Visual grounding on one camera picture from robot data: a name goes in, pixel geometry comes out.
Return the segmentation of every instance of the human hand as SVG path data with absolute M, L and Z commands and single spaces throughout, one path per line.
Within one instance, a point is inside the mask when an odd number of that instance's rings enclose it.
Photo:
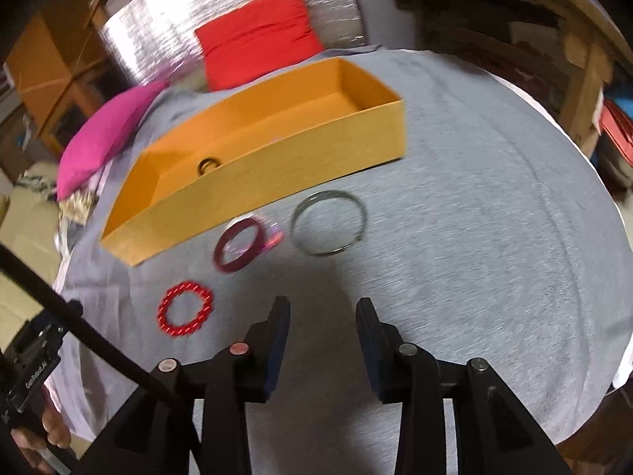
M 48 442 L 59 448 L 68 448 L 70 445 L 70 429 L 64 423 L 61 414 L 55 408 L 51 395 L 45 386 L 42 386 L 44 392 L 44 412 L 42 413 L 42 425 L 48 434 Z M 20 447 L 22 455 L 28 463 L 39 473 L 54 474 L 55 470 L 43 460 L 42 456 L 37 452 L 46 448 L 46 442 L 36 436 L 33 432 L 25 428 L 11 430 L 13 440 Z

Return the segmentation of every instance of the metal bangle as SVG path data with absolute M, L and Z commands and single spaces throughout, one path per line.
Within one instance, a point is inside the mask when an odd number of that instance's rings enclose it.
M 198 164 L 198 176 L 201 177 L 207 172 L 207 168 L 213 165 L 215 168 L 219 168 L 222 163 L 215 157 L 205 157 Z
M 333 199 L 349 200 L 355 203 L 358 209 L 360 210 L 361 225 L 360 225 L 359 230 L 356 232 L 356 235 L 354 236 L 354 240 L 336 248 L 335 250 L 330 250 L 330 251 L 325 251 L 325 252 L 314 252 L 306 248 L 301 243 L 295 241 L 294 227 L 297 223 L 297 220 L 299 220 L 299 216 L 301 216 L 309 207 L 312 207 L 312 205 L 318 202 L 322 202 L 324 200 L 333 200 Z M 336 255 L 338 253 L 344 252 L 345 250 L 349 250 L 352 247 L 352 245 L 354 245 L 355 243 L 363 239 L 363 236 L 365 235 L 366 230 L 367 230 L 367 208 L 365 207 L 365 204 L 363 204 L 363 202 L 360 201 L 359 198 L 354 196 L 352 193 L 349 193 L 347 191 L 335 190 L 335 189 L 319 191 L 318 193 L 311 194 L 305 200 L 301 201 L 294 208 L 294 211 L 292 212 L 292 219 L 290 219 L 290 240 L 292 241 L 292 244 L 296 247 L 297 250 L 307 255 L 312 255 L 313 257 L 329 257 L 330 255 Z

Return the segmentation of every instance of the wooden floor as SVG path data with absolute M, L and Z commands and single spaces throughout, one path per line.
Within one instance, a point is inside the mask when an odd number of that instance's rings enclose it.
M 605 396 L 594 415 L 558 450 L 575 475 L 603 475 L 633 444 L 633 382 Z

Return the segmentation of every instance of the screw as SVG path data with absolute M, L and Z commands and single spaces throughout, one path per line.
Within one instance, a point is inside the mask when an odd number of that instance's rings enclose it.
M 398 346 L 398 352 L 402 355 L 406 355 L 407 357 L 411 357 L 411 355 L 418 353 L 418 347 L 412 342 L 403 342 L 403 344 Z
M 158 364 L 158 369 L 163 373 L 169 373 L 170 371 L 174 371 L 178 366 L 178 361 L 175 359 L 163 359 Z
M 482 359 L 481 357 L 471 359 L 470 365 L 473 366 L 476 371 L 486 371 L 489 366 L 488 361 L 486 359 Z
M 249 348 L 245 342 L 235 342 L 229 347 L 229 352 L 233 355 L 244 355 L 248 353 Z

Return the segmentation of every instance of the black rod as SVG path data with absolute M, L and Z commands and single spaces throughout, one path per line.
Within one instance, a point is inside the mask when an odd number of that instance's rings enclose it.
M 116 371 L 135 382 L 150 395 L 162 401 L 174 411 L 176 416 L 185 419 L 188 435 L 192 439 L 192 453 L 198 458 L 200 441 L 195 427 L 188 418 L 188 412 L 183 401 L 162 382 L 155 379 L 129 357 L 126 357 L 116 346 L 100 335 L 86 320 L 84 320 L 68 303 L 44 282 L 30 267 L 3 244 L 0 244 L 0 271 L 29 294 L 42 307 L 49 310 L 79 341 L 86 345 L 96 355 L 112 366 Z

